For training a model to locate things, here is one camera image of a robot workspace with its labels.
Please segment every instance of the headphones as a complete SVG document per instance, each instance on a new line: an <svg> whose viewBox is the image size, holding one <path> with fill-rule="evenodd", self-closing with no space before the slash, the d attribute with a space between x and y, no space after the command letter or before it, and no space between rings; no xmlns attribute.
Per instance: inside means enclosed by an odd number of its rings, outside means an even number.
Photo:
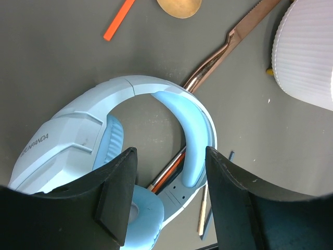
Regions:
<svg viewBox="0 0 333 250"><path fill-rule="evenodd" d="M185 132L182 173L159 195L134 187L122 250L152 249L161 229L205 185L206 146L217 147L208 111L182 87L158 78L126 76L88 90L44 123L15 163L9 187L33 194L50 192L105 165L122 151L123 128L110 111L123 101L151 94L179 120Z"/></svg>

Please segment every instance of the spoon head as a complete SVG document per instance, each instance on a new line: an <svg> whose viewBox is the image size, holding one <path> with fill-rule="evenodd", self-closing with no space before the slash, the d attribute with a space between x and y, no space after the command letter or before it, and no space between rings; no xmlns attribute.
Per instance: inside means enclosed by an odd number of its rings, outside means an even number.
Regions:
<svg viewBox="0 0 333 250"><path fill-rule="evenodd" d="M157 0L161 8L170 16L188 18L200 8L202 0Z"/></svg>

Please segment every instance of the white ribbed container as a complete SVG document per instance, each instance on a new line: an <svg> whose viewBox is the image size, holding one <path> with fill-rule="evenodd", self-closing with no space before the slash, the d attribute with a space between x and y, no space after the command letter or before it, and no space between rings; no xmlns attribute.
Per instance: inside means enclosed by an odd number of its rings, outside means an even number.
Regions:
<svg viewBox="0 0 333 250"><path fill-rule="evenodd" d="M333 110L333 0L296 0L275 36L274 76L287 94Z"/></svg>

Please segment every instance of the ear cushion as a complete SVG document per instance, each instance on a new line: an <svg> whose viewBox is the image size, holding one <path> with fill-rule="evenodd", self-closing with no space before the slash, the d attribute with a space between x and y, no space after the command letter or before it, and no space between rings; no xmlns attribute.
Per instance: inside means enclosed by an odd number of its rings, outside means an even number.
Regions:
<svg viewBox="0 0 333 250"><path fill-rule="evenodd" d="M183 185L195 186L204 170L209 132L202 111L190 100L175 93L159 91L152 94L163 103L181 123L186 139L186 155L182 174Z"/></svg>
<svg viewBox="0 0 333 250"><path fill-rule="evenodd" d="M150 250L154 247L164 220L161 199L153 192L134 186L132 204L137 207L136 218L127 226L125 245L121 250Z"/></svg>
<svg viewBox="0 0 333 250"><path fill-rule="evenodd" d="M93 170L117 157L121 153L123 141L124 130L120 121L112 115L107 115L106 128L100 141Z"/></svg>

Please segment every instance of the dark gray desk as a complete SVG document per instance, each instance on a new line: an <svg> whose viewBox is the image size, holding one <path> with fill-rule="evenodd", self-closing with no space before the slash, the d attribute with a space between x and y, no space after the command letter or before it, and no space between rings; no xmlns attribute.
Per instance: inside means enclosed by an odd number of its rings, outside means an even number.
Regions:
<svg viewBox="0 0 333 250"><path fill-rule="evenodd" d="M203 0L185 20L165 14L154 0L136 1L111 42L102 35L123 0L2 3L0 183L9 181L34 132L65 104L124 74L182 83L257 1ZM265 74L272 30L288 4L283 0L260 23L196 96L214 119L222 154L234 150L235 164L257 176L317 195L333 190L333 112L289 97ZM113 113L124 125L124 148L138 149L139 183L146 185L184 143L180 125L150 96L131 99ZM200 201L201 193L163 230L156 250L216 242L213 228L205 242L196 232Z"/></svg>

